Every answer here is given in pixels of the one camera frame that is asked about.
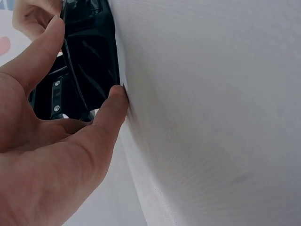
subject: white fabric panel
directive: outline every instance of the white fabric panel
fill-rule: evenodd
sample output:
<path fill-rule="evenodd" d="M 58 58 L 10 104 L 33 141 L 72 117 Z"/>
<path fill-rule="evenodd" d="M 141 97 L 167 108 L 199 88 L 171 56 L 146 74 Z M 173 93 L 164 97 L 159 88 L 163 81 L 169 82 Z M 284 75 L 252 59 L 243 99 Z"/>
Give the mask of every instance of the white fabric panel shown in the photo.
<path fill-rule="evenodd" d="M 148 225 L 301 225 L 301 2 L 111 8 Z"/>
<path fill-rule="evenodd" d="M 64 226 L 146 226 L 124 148 L 117 140 L 109 172 Z"/>

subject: screw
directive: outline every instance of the screw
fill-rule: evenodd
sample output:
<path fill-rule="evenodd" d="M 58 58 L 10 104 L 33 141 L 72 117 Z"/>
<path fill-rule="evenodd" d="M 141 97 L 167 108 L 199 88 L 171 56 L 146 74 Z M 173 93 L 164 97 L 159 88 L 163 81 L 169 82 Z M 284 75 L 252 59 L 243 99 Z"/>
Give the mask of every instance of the screw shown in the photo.
<path fill-rule="evenodd" d="M 58 112 L 58 111 L 60 110 L 60 106 L 59 106 L 59 105 L 55 106 L 53 110 L 54 110 L 55 112 Z"/>

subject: skin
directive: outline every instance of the skin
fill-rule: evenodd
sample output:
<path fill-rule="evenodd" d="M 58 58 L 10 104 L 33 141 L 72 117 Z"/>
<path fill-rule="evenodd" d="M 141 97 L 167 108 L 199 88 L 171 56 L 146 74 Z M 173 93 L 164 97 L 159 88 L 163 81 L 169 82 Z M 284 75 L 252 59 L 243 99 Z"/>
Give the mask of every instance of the skin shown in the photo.
<path fill-rule="evenodd" d="M 114 86 L 92 124 L 39 120 L 27 97 L 62 47 L 54 17 L 21 55 L 0 68 L 0 225 L 62 225 L 99 186 L 128 99 Z"/>
<path fill-rule="evenodd" d="M 13 26 L 33 41 L 60 15 L 62 5 L 63 0 L 15 0 Z"/>

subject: shiny black surface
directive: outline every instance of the shiny black surface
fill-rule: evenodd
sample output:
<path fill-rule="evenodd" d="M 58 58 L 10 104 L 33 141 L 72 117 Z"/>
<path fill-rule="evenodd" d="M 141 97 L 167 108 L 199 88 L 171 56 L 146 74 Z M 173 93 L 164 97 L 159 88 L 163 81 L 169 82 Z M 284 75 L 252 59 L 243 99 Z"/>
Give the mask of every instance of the shiny black surface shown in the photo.
<path fill-rule="evenodd" d="M 61 18 L 66 24 L 63 57 L 57 58 L 37 86 L 31 104 L 41 119 L 57 118 L 64 113 L 83 120 L 88 112 L 102 105 L 113 85 L 120 84 L 114 21 L 107 0 L 66 0 Z M 54 97 L 53 84 L 57 80 L 64 85 Z M 54 112 L 53 101 L 58 97 L 62 101 L 56 104 L 64 106 Z"/>

